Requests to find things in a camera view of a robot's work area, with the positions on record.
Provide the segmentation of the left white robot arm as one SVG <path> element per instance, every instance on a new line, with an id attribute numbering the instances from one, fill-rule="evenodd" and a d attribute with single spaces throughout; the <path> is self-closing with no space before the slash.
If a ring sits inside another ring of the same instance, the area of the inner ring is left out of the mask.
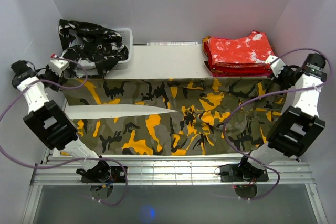
<path id="1" fill-rule="evenodd" d="M 65 70 L 72 62 L 54 56 L 44 74 L 38 74 L 32 63 L 19 60 L 11 65 L 12 86 L 23 93 L 28 114 L 23 118 L 30 130 L 49 149 L 65 151 L 77 158 L 81 168 L 76 172 L 91 182 L 109 182 L 111 167 L 95 151 L 89 149 L 77 134 L 73 122 L 60 106 L 47 97 L 46 87 L 57 90 Z"/>

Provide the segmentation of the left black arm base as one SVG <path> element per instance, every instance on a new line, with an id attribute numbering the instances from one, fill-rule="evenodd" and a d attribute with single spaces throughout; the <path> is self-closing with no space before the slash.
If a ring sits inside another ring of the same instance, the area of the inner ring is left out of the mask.
<path id="1" fill-rule="evenodd" d="M 112 180 L 114 183 L 125 183 L 126 176 L 128 173 L 128 167 L 124 166 L 124 169 L 120 166 L 111 166 L 111 172 L 112 172 Z M 84 176 L 81 177 L 80 181 L 82 183 L 99 183 L 99 181 L 93 181 L 85 178 Z"/>

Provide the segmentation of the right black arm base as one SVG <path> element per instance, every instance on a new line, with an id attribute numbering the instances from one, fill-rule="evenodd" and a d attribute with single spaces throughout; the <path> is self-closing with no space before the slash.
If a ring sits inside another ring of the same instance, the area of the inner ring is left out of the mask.
<path id="1" fill-rule="evenodd" d="M 268 173 L 265 170 L 261 172 L 248 171 L 240 168 L 239 164 L 228 164 L 219 167 L 219 176 L 222 182 L 267 182 Z"/>

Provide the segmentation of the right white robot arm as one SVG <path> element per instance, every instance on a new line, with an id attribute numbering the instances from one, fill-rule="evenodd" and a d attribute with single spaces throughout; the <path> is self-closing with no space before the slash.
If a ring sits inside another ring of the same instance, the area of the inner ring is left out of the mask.
<path id="1" fill-rule="evenodd" d="M 267 142 L 244 156 L 237 167 L 242 180 L 257 179 L 265 173 L 272 162 L 292 156 L 301 156 L 325 128 L 325 121 L 318 115 L 319 85 L 327 79 L 323 71 L 326 59 L 311 53 L 303 65 L 292 69 L 276 56 L 266 60 L 273 79 L 285 90 L 294 87 L 293 104 L 289 106 L 272 126 Z"/>

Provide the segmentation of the orange green camouflage trousers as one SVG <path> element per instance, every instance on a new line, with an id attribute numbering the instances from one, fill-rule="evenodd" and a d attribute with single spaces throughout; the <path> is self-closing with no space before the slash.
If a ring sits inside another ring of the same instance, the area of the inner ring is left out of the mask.
<path id="1" fill-rule="evenodd" d="M 249 152 L 266 142 L 286 95 L 268 78 L 68 79 L 70 106 L 136 105 L 164 113 L 74 120 L 100 155 L 187 156 Z"/>

